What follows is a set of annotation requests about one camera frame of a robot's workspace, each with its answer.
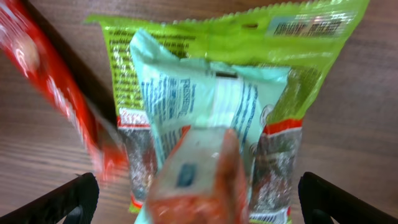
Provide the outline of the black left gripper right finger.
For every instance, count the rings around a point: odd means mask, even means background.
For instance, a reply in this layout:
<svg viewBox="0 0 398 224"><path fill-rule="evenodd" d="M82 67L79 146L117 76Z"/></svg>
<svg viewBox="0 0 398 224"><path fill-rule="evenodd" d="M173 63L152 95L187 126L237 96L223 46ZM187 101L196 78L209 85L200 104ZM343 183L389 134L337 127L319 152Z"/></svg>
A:
<svg viewBox="0 0 398 224"><path fill-rule="evenodd" d="M312 172L301 176L298 196L305 224L397 224L397 218Z"/></svg>

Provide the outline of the small orange box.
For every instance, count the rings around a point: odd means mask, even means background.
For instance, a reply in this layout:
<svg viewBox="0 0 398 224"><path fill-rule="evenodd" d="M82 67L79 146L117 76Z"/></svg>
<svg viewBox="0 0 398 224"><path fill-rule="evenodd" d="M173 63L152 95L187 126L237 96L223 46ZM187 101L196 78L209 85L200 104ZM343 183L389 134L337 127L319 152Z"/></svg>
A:
<svg viewBox="0 0 398 224"><path fill-rule="evenodd" d="M229 128L188 128L153 181L149 223L244 224L247 183L239 141Z"/></svg>

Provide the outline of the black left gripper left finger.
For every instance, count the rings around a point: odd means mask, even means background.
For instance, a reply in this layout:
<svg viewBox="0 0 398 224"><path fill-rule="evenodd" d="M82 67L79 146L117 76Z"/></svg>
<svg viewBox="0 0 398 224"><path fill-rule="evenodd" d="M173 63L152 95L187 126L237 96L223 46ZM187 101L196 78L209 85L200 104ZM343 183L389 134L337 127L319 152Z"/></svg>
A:
<svg viewBox="0 0 398 224"><path fill-rule="evenodd" d="M1 224L90 224L99 199L96 177L87 172L1 217Z"/></svg>

